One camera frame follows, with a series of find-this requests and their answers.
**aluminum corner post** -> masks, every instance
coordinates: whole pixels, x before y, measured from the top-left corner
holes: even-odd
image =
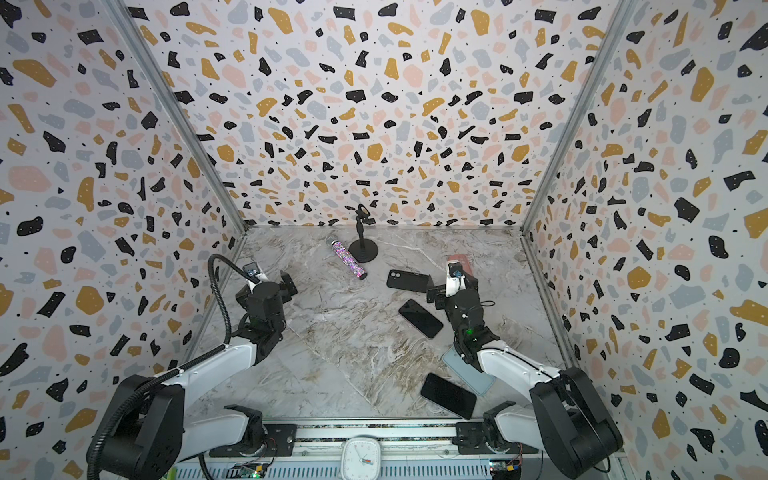
[[[581,120],[589,109],[592,98],[598,90],[600,80],[603,78],[603,73],[605,73],[605,69],[614,57],[616,45],[621,39],[638,2],[639,0],[618,0],[618,5],[616,5],[614,14],[611,17],[611,22],[608,24],[608,30],[605,32],[605,38],[600,46],[600,50],[598,50],[598,54],[594,58],[594,65],[587,75],[584,87],[576,98],[576,103],[573,109],[571,109],[571,114],[565,124],[563,136],[560,137],[558,146],[554,149],[552,160],[549,162],[541,183],[539,183],[536,189],[536,195],[534,195],[531,206],[528,208],[528,213],[525,214],[525,220],[523,220],[522,224],[523,235],[533,227],[536,213],[547,198],[546,192],[554,182],[555,175],[560,170],[563,162],[565,162],[565,154],[573,144],[576,132],[578,132],[579,125],[581,125]]]
[[[194,133],[192,126],[189,121],[187,121],[184,112],[176,101],[176,96],[165,82],[160,66],[155,61],[149,47],[144,42],[138,27],[128,14],[128,9],[125,6],[125,3],[123,0],[101,0],[101,5],[107,12],[110,20],[114,23],[115,28],[125,40],[126,45],[130,49],[136,62],[141,67],[141,70],[147,75],[147,81],[157,95],[157,99],[163,106],[163,109],[170,117],[171,122],[173,122],[178,130],[182,141],[187,144],[190,150],[192,150],[192,155],[197,159],[197,165],[203,171],[210,189],[221,202],[221,207],[224,209],[224,212],[227,213],[227,216],[229,216],[233,228],[237,231],[238,236],[242,237],[247,230],[246,224],[240,216],[237,206],[235,206],[232,201],[232,197],[230,197],[229,193],[227,193],[227,189],[221,183],[219,174],[209,162],[208,153],[206,153],[202,143]]]

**clock hand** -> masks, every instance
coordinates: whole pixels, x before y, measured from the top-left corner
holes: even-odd
[[[355,452],[357,452],[357,456],[360,458],[361,463],[366,463],[369,465],[373,463],[367,458],[363,458],[362,455],[360,455],[360,450],[357,449],[357,445],[354,445],[354,447],[355,447]]]

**sparkly glitter microphone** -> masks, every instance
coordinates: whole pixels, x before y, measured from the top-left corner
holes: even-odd
[[[352,254],[348,252],[346,248],[344,248],[336,235],[331,235],[326,238],[326,243],[329,247],[331,247],[331,249],[333,249],[334,252],[336,252],[338,258],[344,261],[344,263],[349,267],[349,269],[352,271],[352,273],[355,274],[357,278],[363,280],[368,276],[368,273],[365,271],[365,269],[357,264],[355,257],[353,257]]]

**white clock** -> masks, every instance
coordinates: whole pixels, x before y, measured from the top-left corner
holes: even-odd
[[[376,480],[382,464],[382,448],[374,439],[355,437],[344,444],[341,454],[343,480]]]

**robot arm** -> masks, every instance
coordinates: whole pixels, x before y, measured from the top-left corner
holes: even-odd
[[[231,445],[242,455],[263,447],[266,430],[257,410],[230,405],[217,417],[184,422],[184,412],[204,393],[264,360],[283,339],[283,304],[298,293],[296,286],[284,272],[281,283],[270,282],[255,262],[244,271],[248,283],[237,301],[247,312],[229,345],[219,345],[170,372],[130,376],[118,386],[88,449],[88,457],[94,458],[100,432],[117,417],[98,455],[97,477],[98,470],[107,470],[125,478],[160,478],[176,462],[216,447]],[[158,377],[165,380],[144,392]]]
[[[586,373],[539,363],[496,336],[483,321],[478,281],[459,262],[448,262],[445,286],[427,301],[445,310],[456,352],[478,371],[522,393],[533,409],[506,402],[486,418],[486,441],[524,442],[544,449],[569,478],[577,478],[623,445],[621,434]]]

